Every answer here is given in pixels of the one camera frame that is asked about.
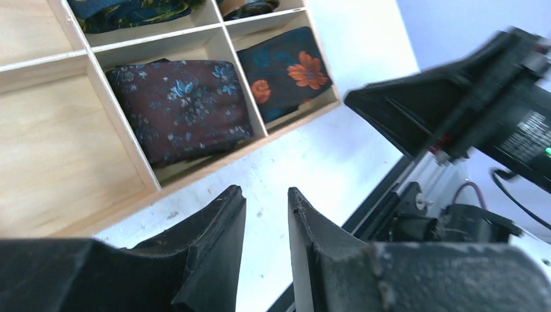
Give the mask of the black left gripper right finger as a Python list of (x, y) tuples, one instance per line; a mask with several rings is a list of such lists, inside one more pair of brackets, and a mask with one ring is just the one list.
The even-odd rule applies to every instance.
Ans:
[(508, 244), (363, 242), (288, 190), (297, 311), (549, 311), (550, 280)]

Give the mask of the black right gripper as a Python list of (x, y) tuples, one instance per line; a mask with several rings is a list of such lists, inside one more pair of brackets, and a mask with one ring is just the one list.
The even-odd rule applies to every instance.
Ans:
[(439, 164), (475, 148), (550, 191), (550, 41), (512, 27), (469, 56), (351, 90), (345, 105), (405, 156), (435, 152)]

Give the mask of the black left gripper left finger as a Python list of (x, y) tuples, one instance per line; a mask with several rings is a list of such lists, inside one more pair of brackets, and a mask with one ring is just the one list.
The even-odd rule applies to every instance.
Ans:
[(133, 248), (3, 239), (2, 311), (234, 311), (246, 199), (231, 185)]

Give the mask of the wooden compartment organizer box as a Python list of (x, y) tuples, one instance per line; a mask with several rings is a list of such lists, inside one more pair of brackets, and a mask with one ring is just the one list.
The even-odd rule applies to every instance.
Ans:
[[(340, 103), (332, 86), (263, 121), (237, 52), (310, 27), (303, 1), (224, 21), (217, 1), (172, 21), (83, 32), (68, 1), (1, 2), (1, 237), (93, 235), (227, 166)], [(253, 136), (226, 152), (154, 168), (106, 78), (160, 59), (233, 64)]]

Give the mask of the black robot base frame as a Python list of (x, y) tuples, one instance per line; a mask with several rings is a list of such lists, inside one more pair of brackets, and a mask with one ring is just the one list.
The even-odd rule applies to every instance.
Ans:
[(421, 175), (430, 161), (428, 153), (414, 161), (403, 156), (352, 213), (342, 229), (363, 241), (378, 237), (395, 214), (426, 215), (428, 204), (422, 191)]

